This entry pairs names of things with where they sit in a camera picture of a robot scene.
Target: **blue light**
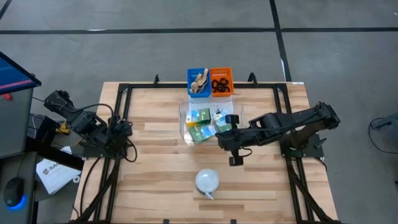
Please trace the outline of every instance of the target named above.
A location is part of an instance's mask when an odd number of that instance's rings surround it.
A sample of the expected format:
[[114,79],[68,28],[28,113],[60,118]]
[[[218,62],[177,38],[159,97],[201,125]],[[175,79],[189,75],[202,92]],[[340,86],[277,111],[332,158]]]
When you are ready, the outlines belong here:
[[26,202],[26,195],[23,195],[21,198],[21,202],[19,202],[19,204],[17,204],[16,206],[13,206],[13,207],[10,207],[10,206],[7,206],[7,207],[8,207],[8,209],[13,210],[13,211],[20,210],[20,209],[24,208],[25,202]]

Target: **computer mouse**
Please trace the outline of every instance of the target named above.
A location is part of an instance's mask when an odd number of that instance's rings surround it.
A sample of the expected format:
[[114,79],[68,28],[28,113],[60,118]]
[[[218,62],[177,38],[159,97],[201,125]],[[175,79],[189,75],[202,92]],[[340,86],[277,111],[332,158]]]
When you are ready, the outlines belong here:
[[14,207],[22,200],[24,194],[24,179],[15,177],[11,179],[4,189],[4,202],[8,207]]

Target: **white mug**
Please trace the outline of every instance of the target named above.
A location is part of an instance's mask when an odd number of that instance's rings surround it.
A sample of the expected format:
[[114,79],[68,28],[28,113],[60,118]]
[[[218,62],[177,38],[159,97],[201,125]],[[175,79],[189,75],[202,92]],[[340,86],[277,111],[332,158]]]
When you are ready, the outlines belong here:
[[197,188],[203,192],[208,199],[213,200],[213,192],[217,189],[218,184],[220,183],[217,170],[203,169],[199,171],[195,177],[195,183]]

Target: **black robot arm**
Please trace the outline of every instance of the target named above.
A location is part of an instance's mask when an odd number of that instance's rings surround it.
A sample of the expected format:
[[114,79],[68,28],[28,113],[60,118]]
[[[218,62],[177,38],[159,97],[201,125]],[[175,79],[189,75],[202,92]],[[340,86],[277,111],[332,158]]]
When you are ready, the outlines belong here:
[[120,116],[113,113],[108,119],[109,125],[99,118],[94,112],[84,109],[98,106],[91,105],[76,109],[65,91],[54,91],[46,99],[44,106],[52,112],[63,116],[70,128],[83,138],[80,144],[86,149],[99,151],[98,155],[104,157],[115,157],[118,152],[124,149],[126,139],[132,135],[132,123],[120,120]]
[[[263,146],[279,139],[287,138],[294,149],[303,149],[308,139],[318,131],[336,128],[340,122],[330,105],[318,103],[313,108],[292,114],[267,113],[249,121],[250,127],[237,128],[239,116],[230,114],[226,122],[232,124],[232,130],[217,133],[218,145],[225,151],[231,151],[231,166],[243,165],[243,156],[238,150],[248,146]],[[296,131],[294,128],[304,126]]]

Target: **transparent box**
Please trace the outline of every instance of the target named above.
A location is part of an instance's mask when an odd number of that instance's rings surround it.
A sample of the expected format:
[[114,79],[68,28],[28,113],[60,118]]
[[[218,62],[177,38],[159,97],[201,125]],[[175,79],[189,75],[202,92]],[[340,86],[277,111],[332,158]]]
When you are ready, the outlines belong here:
[[190,98],[189,101],[180,103],[179,105],[179,115],[180,115],[180,134],[182,139],[188,145],[194,144],[211,144],[217,145],[216,136],[212,136],[204,141],[196,141],[192,138],[192,135],[189,132],[189,128],[187,126],[186,117],[187,112],[192,110],[200,110],[200,109],[210,109],[211,123],[210,126],[214,127],[215,130],[218,130],[214,121],[214,114],[217,111],[225,111],[227,114],[236,114],[239,115],[239,124],[238,128],[246,128],[249,126],[248,122],[244,117],[244,108],[241,103],[234,102],[232,96],[229,97],[208,97],[208,98]]

